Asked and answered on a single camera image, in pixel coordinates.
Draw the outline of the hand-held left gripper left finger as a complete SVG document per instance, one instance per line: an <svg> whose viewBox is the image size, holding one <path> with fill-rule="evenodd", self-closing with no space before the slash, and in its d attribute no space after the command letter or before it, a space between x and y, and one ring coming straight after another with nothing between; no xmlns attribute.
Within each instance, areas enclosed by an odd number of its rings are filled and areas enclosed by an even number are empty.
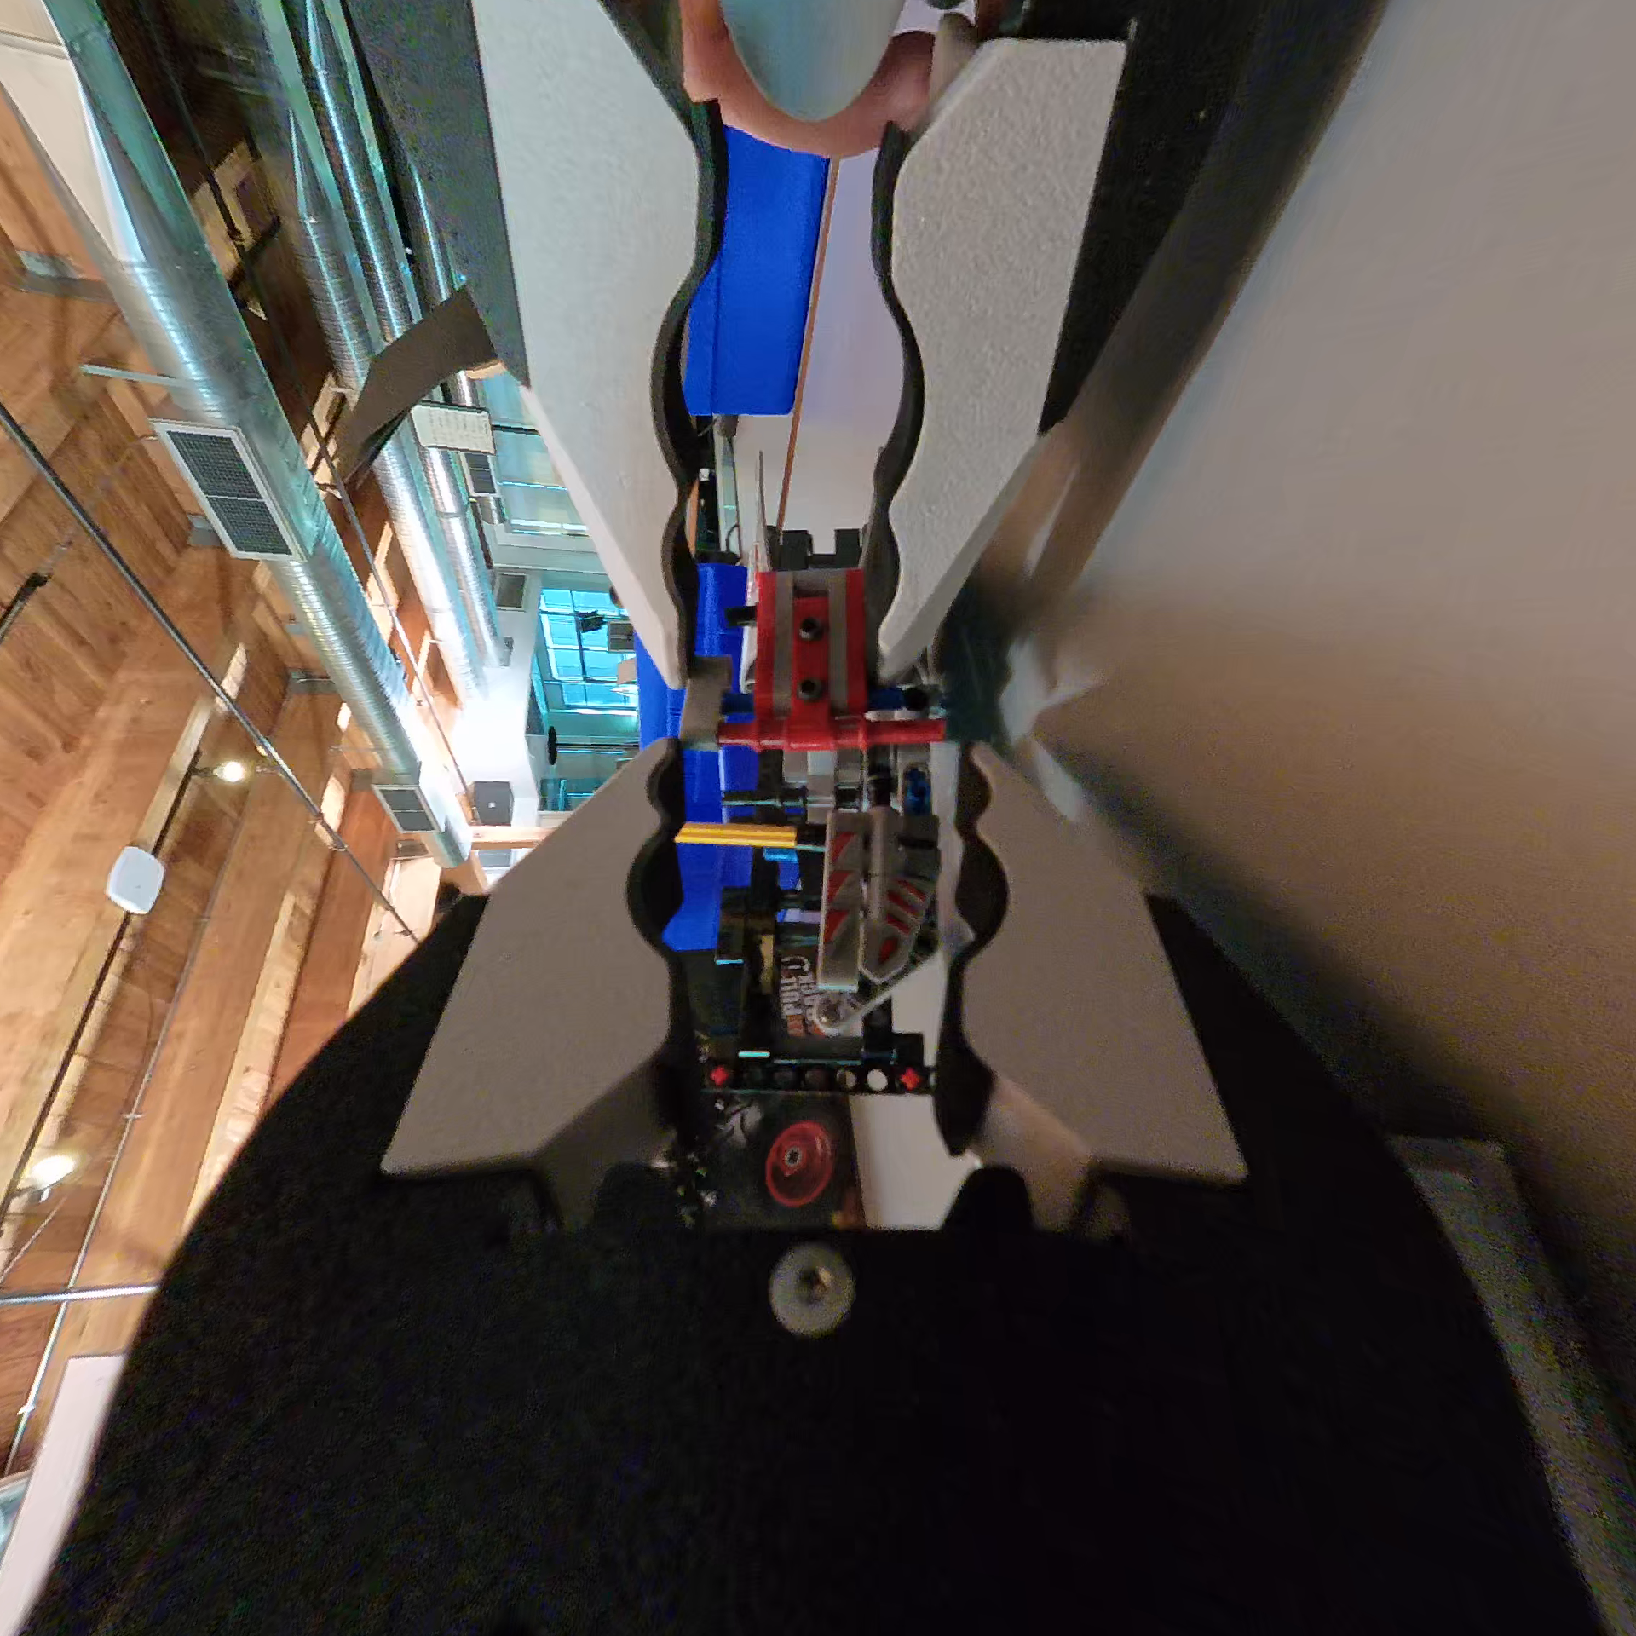
<svg viewBox="0 0 1636 1636"><path fill-rule="evenodd" d="M685 1053L662 945L684 800L681 746L659 739L486 894L383 1174L528 1173L580 1229L608 1171L662 1154Z"/></svg>

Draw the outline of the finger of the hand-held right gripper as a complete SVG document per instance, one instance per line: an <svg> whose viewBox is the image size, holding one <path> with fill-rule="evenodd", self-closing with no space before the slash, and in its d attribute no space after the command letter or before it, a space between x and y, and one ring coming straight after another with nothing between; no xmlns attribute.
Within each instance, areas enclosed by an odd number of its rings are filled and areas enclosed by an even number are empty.
<svg viewBox="0 0 1636 1636"><path fill-rule="evenodd" d="M889 288L921 364L914 446L890 476L898 577L877 627L900 676L933 643L1033 460L1125 72L1108 39L970 49L890 183Z"/></svg>
<svg viewBox="0 0 1636 1636"><path fill-rule="evenodd" d="M674 3L472 3L528 411L637 640L690 671L678 346L713 255L721 124Z"/></svg>

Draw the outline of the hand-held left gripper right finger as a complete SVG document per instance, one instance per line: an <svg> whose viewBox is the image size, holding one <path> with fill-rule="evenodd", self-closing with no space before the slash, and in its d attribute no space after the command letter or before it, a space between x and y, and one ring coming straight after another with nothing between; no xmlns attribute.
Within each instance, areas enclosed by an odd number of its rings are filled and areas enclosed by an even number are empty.
<svg viewBox="0 0 1636 1636"><path fill-rule="evenodd" d="M935 1115L952 1154L1074 1232L1109 1182L1238 1189L1222 1105L1150 894L1116 842L1064 817L990 746L961 755Z"/></svg>

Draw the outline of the brick-built toy vehicle chassis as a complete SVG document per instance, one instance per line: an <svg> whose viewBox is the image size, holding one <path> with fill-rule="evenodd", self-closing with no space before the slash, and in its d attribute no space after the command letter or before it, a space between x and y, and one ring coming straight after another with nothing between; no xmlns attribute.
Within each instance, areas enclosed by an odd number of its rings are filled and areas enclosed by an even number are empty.
<svg viewBox="0 0 1636 1636"><path fill-rule="evenodd" d="M813 931L817 984L839 993L822 1028L860 1028L861 1093L930 1096L930 1045L893 1000L940 951L939 692L877 676L860 564L747 572L748 605L726 611L747 631L741 681L726 657L694 659L681 746L754 748L759 774L723 791L723 821L685 819L678 846L748 846L751 886Z"/></svg>

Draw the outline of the grey desk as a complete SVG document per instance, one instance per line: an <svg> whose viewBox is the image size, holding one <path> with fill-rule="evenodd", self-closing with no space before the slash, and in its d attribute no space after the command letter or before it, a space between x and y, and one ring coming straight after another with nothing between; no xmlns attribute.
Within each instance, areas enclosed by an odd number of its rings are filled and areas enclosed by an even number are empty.
<svg viewBox="0 0 1636 1636"><path fill-rule="evenodd" d="M1017 750L1631 1378L1631 3L1376 3L1219 146L968 591Z"/></svg>

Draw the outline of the person's right hand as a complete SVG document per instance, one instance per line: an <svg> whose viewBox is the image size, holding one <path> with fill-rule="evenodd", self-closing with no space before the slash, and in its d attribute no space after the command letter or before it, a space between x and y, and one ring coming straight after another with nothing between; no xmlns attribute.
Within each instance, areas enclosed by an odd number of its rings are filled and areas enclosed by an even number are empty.
<svg viewBox="0 0 1636 1636"><path fill-rule="evenodd" d="M872 151L932 104L933 36L905 2L681 2L685 89L768 145L825 158Z"/></svg>

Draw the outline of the blue plastic storage bin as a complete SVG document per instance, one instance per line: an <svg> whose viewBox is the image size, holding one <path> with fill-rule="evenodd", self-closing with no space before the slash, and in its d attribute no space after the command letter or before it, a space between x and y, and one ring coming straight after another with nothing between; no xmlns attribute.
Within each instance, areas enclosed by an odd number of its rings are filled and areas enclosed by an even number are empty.
<svg viewBox="0 0 1636 1636"><path fill-rule="evenodd" d="M721 248L690 305L691 416L791 411L828 190L828 158L726 131Z"/></svg>
<svg viewBox="0 0 1636 1636"><path fill-rule="evenodd" d="M748 605L748 572L739 563L703 563L696 568L696 657L726 657L732 686L741 681L747 631L726 619L729 608ZM669 688L645 643L637 643L637 746L681 737L684 688ZM685 817L723 821L723 791L755 791L758 751L743 746L685 748ZM748 888L754 852L737 845L681 845L684 902L664 929L674 951L715 951L729 888Z"/></svg>

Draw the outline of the large glass window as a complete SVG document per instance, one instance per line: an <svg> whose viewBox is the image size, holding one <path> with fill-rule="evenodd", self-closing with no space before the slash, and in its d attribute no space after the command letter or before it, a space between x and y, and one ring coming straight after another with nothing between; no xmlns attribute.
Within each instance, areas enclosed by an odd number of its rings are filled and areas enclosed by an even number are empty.
<svg viewBox="0 0 1636 1636"><path fill-rule="evenodd" d="M541 591L531 729L572 746L637 740L635 633L610 591Z"/></svg>

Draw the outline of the large white air vent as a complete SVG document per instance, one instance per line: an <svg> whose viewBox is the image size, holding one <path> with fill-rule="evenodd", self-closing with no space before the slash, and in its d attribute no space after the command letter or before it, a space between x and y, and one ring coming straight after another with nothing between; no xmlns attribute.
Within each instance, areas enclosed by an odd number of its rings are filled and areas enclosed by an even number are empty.
<svg viewBox="0 0 1636 1636"><path fill-rule="evenodd" d="M306 558L296 523L276 501L253 450L238 428L183 420L155 420L151 428L193 488L216 536L236 558L262 563Z"/></svg>

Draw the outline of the ceiling sprinkler pipe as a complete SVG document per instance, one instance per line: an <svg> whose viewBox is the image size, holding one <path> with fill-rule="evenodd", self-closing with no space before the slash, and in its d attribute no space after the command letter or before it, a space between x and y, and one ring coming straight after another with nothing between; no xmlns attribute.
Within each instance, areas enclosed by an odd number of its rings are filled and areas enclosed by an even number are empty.
<svg viewBox="0 0 1636 1636"><path fill-rule="evenodd" d="M364 884L368 896L376 902L376 906L383 907L383 913L410 937L412 946L423 945L423 936L416 932L406 919L406 914L393 906L384 888L376 881L372 870L364 868L358 852L341 838L340 827L324 814L324 803L306 789L287 756L276 748L272 737L262 731L253 718L238 705L236 695L226 688L221 678L212 671L212 667L202 657L202 652L195 649L195 643L189 640L189 635L182 631L182 626L171 617L171 611L158 602L157 593L147 588L147 583L137 573L134 564L127 559L127 555L112 542L107 531L93 519L87 504L72 492L72 488L65 484L65 479L54 468L53 458L45 455L45 452L37 444L37 441L27 434L24 420L11 411L10 405L2 405L2 427L8 437L17 444L24 460L27 460L27 468L34 476L45 481L53 496L63 504L72 525L77 533L82 533L95 550L103 553L103 558L113 567L121 583L130 588L137 602L145 609L145 615L157 623L157 627L168 636L168 641L175 646L175 650L182 655L182 659L191 667L191 671L206 685L212 701L221 705L221 708L238 723L238 728L250 737L262 760L272 766L276 776L296 794L296 800L306 806L310 817L315 819L315 827L319 834L329 840L331 850L336 850L347 864L354 870L354 873Z"/></svg>

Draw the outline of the silver ventilation duct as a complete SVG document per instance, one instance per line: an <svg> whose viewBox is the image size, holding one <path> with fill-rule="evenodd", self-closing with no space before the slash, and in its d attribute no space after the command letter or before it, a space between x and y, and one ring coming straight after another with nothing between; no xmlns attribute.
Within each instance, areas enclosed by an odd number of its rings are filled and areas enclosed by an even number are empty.
<svg viewBox="0 0 1636 1636"><path fill-rule="evenodd" d="M446 868L472 846L453 774L430 759L403 667L391 652L337 525L206 233L115 46L99 3L45 3L87 101L97 161L123 225L105 262L130 320L191 422L238 428L272 492L296 523L303 559L272 563L281 591L313 640L324 671L377 755L377 782L421 785L444 829L419 835Z"/></svg>
<svg viewBox="0 0 1636 1636"><path fill-rule="evenodd" d="M383 488L461 701L482 697L503 663L503 640L455 455L428 455L412 409L438 396L442 379L398 384L386 349L412 335L423 303L354 46L341 40L340 3L262 3L264 43L291 126L291 171L306 225L307 275L331 353L349 391L343 466Z"/></svg>

